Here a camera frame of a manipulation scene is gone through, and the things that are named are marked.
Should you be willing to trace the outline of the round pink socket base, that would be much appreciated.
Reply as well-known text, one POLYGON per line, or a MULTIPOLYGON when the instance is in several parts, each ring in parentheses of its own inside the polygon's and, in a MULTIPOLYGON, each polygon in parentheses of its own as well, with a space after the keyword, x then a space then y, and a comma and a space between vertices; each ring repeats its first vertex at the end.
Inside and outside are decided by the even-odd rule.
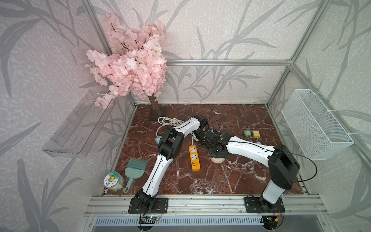
POLYGON ((221 164, 225 161, 225 158, 213 158, 210 157, 211 162, 216 163, 216 164, 221 164))

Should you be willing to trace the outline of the orange power strip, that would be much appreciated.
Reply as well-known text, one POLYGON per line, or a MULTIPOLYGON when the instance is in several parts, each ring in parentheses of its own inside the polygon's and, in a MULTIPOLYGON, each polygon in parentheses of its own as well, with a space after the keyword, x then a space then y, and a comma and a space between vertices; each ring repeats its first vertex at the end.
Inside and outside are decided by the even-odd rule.
POLYGON ((190 146, 189 153, 190 153, 192 171, 193 172, 199 171, 201 169, 201 166, 200 166, 200 160, 198 156, 197 147, 195 145, 190 146))

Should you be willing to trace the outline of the green plug adapter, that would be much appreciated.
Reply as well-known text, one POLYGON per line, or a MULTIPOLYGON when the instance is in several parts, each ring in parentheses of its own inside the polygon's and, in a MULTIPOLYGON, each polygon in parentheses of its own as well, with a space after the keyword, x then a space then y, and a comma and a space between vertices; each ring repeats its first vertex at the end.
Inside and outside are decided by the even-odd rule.
POLYGON ((245 137, 251 137, 251 136, 252 136, 252 133, 251 133, 250 130, 244 130, 244 131, 243 131, 243 135, 244 135, 245 137))

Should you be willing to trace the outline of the yellow plug adapter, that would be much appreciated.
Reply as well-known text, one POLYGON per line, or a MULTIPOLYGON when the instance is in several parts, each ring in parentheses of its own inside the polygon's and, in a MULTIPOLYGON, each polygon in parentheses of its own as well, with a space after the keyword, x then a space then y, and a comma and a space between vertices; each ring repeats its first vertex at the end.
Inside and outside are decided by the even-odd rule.
POLYGON ((260 138, 260 133, 258 131, 253 131, 254 138, 260 138))

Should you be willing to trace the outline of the blue power strip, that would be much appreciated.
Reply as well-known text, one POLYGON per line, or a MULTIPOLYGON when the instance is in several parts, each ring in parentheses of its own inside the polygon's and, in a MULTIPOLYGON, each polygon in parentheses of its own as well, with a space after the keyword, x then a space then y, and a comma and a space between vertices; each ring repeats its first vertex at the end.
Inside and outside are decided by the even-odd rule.
POLYGON ((155 138, 155 142, 156 142, 157 145, 159 145, 159 142, 160 142, 161 138, 162 138, 162 136, 158 136, 158 137, 155 138))

